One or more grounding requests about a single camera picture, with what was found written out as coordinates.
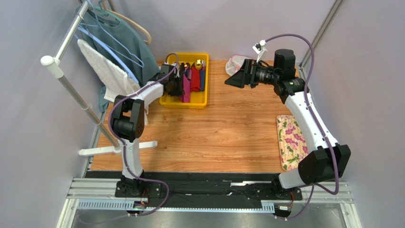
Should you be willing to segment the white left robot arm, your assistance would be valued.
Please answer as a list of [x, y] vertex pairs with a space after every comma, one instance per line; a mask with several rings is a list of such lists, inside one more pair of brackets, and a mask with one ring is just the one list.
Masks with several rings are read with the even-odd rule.
[[179, 63], [165, 62], [155, 76], [136, 92], [115, 98], [113, 109], [108, 117], [108, 127], [119, 140], [122, 150], [123, 171], [117, 183], [119, 190], [131, 191], [138, 196], [145, 189], [149, 179], [142, 177], [144, 172], [140, 162], [140, 137], [145, 128], [145, 107], [179, 86], [170, 87], [179, 72]]

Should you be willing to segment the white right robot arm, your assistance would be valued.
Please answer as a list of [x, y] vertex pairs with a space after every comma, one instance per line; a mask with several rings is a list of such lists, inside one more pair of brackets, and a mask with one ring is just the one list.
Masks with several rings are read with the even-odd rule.
[[273, 85], [276, 95], [295, 117], [309, 154], [298, 163], [297, 168], [276, 177], [275, 186], [283, 189], [337, 181], [343, 176], [351, 155], [349, 146], [341, 145], [328, 132], [310, 100], [305, 80], [296, 77], [295, 73], [293, 50], [279, 49], [275, 51], [274, 65], [245, 59], [240, 70], [224, 82], [237, 88]]

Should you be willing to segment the pink paper napkin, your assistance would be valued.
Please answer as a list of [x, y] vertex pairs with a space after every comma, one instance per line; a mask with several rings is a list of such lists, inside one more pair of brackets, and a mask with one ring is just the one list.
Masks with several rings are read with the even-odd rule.
[[183, 103], [189, 103], [191, 100], [191, 83], [185, 74], [183, 74], [183, 95], [179, 100]]

